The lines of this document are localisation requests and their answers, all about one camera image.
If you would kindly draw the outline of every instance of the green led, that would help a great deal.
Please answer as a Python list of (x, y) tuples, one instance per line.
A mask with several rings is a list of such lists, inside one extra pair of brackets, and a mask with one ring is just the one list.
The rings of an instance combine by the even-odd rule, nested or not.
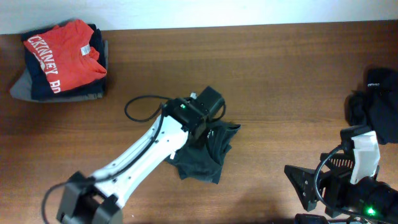
[(373, 210), (373, 208), (368, 208), (367, 213), (368, 213), (369, 215), (375, 215), (375, 214), (376, 214), (376, 211)]

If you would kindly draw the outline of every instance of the white wall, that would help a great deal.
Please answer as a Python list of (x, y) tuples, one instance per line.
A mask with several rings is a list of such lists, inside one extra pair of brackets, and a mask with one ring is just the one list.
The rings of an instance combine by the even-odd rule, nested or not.
[(102, 30), (398, 19), (397, 0), (1, 0), (0, 34), (71, 18)]

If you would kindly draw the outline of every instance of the wooden table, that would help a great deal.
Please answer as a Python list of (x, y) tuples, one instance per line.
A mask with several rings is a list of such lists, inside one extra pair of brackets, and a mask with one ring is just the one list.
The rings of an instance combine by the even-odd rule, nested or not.
[[(77, 170), (90, 175), (126, 150), (151, 123), (128, 120), (135, 96), (188, 96), (210, 85), (225, 121), (242, 124), (220, 184), (181, 181), (161, 163), (123, 209), (125, 223), (265, 222), (304, 213), (284, 174), (315, 168), (348, 126), (344, 103), (365, 69), (398, 69), (398, 22), (348, 22), (103, 32), (109, 90), (81, 103), (14, 100), (7, 86), (24, 69), (18, 35), (0, 36), (0, 222), (42, 223), (40, 201)], [(138, 101), (144, 118), (159, 101)], [(398, 188), (397, 145), (381, 146), (379, 180)], [(54, 222), (62, 191), (47, 206)], [(313, 212), (323, 214), (323, 205)]]

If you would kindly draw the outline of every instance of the black cloth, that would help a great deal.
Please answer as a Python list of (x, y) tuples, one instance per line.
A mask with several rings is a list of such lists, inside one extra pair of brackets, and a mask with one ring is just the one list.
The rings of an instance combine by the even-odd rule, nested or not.
[(368, 71), (366, 92), (348, 102), (350, 125), (367, 124), (380, 144), (398, 143), (398, 72), (388, 68)]
[[(99, 52), (98, 63), (104, 68), (106, 67), (104, 45), (102, 43), (101, 31), (96, 28), (94, 24), (88, 24), (93, 29), (93, 35), (90, 39), (90, 46), (94, 47)], [(47, 31), (52, 30), (51, 28), (44, 28), (39, 30), (33, 30), (21, 35), (21, 41), (26, 41), (30, 37), (43, 34)], [(89, 84), (79, 86), (72, 90), (62, 91), (60, 93), (54, 93), (50, 87), (50, 83), (47, 81), (47, 77), (44, 71), (40, 67), (40, 63), (35, 58), (34, 54), (29, 52), (25, 48), (25, 63), (26, 67), (32, 77), (32, 99), (33, 100), (47, 100), (51, 98), (62, 98), (62, 97), (73, 97), (82, 96), (88, 94), (104, 93), (106, 87), (106, 77), (95, 80)]]
[(240, 128), (240, 124), (223, 121), (211, 123), (199, 140), (182, 147), (174, 159), (168, 157), (166, 161), (177, 167), (182, 180), (193, 177), (218, 184), (225, 155), (232, 148), (229, 142)]

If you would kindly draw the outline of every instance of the folded red shirt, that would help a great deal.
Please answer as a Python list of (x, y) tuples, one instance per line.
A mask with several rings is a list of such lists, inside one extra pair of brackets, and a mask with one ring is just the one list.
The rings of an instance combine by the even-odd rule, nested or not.
[(99, 80), (106, 69), (97, 60), (100, 53), (90, 47), (93, 30), (81, 20), (32, 36), (25, 47), (40, 62), (54, 93)]

